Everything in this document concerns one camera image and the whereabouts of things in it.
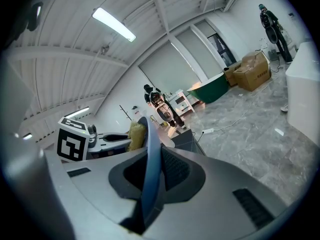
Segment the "wire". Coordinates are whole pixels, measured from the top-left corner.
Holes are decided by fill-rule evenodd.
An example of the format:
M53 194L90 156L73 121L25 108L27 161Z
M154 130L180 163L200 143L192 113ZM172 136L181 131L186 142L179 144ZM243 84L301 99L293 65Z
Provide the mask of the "wire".
M225 129L225 128L228 128L228 127L230 127L230 126L233 126L233 125L234 125L235 123L237 123L240 119L242 119L242 118L245 116L245 114L249 111L252 103L253 103L254 100L255 100L255 97L256 97L258 94L262 93L262 91L264 91L273 81L277 80L278 78L279 78L279 76L278 76L276 79L270 81L270 82L266 85L266 87L264 87L261 91L259 91L256 95L254 95L254 96L252 97L252 101L251 101L249 107L247 108L247 110L242 114L242 116L241 116L237 121L235 121L233 124L230 124L230 125L228 125L228 126L222 127L222 128L220 128L220 129L218 129L218 130L215 130L215 129L214 129L213 131L214 131L214 132L217 132L217 131L220 131L220 130L222 130L222 129Z
M200 138L198 139L198 141L197 141L197 142L199 142L199 141L200 141L200 139L201 139L201 137L202 137L203 135L204 135L204 134L202 133L202 134L201 134L201 136L200 136Z

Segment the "white cube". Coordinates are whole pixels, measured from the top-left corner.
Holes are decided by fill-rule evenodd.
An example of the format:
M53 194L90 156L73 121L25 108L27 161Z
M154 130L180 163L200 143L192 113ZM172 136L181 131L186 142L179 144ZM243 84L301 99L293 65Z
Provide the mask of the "white cube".
M54 150L62 160L86 160L90 134L85 123L62 117L55 138Z

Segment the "gray tile floor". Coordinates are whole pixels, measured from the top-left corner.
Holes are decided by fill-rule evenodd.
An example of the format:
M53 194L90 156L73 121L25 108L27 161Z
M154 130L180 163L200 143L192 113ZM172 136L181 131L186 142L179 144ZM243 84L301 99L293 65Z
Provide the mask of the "gray tile floor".
M277 71L278 61L270 65ZM280 111L288 99L288 65L281 66L283 69L272 72L271 79L256 90L232 87L215 102L198 104L196 113L188 112L182 119L198 140L202 130L229 126L248 110L233 126L203 135L199 144L207 156L238 166L290 205L315 172L319 154L318 147Z

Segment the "white cable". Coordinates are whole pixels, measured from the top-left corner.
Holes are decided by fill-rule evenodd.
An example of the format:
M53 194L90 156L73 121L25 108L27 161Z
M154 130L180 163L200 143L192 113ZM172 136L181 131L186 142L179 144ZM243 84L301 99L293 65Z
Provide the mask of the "white cable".
M276 79L270 81L270 82L266 85L266 87L264 87L261 91L259 91L256 95L253 96L252 101L251 101L248 109L243 113L243 115L242 115L237 121L235 121L233 124L230 124L230 125L228 125L228 126L222 127L222 128L220 128L220 129L218 129L218 130L215 130L215 129L214 129L213 131L214 131L214 132L217 132L217 131L220 131L220 130L222 130L222 129L225 129L225 128L228 128L228 127L230 127L230 126L233 126L236 122L238 122L241 118L243 118L244 115L249 111L252 103L253 103L254 100L255 100L255 97L256 97L258 94L262 93L262 91L264 91L264 90L269 86L269 84L271 84L273 81L277 80L278 78L279 78L279 76L278 76Z

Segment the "cardboard box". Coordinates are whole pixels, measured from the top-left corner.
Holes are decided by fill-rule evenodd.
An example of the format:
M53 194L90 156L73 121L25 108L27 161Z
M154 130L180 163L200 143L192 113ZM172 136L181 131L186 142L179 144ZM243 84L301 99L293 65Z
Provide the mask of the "cardboard box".
M233 76L239 87L253 91L271 77L266 57L261 51L248 53Z
M224 75L225 75L227 81L229 82L230 86L235 86L237 84L237 81L236 81L233 73L235 70L237 70L238 68L241 67L241 63L242 63L241 61L238 61L238 62L230 65L228 67L228 70L224 71Z

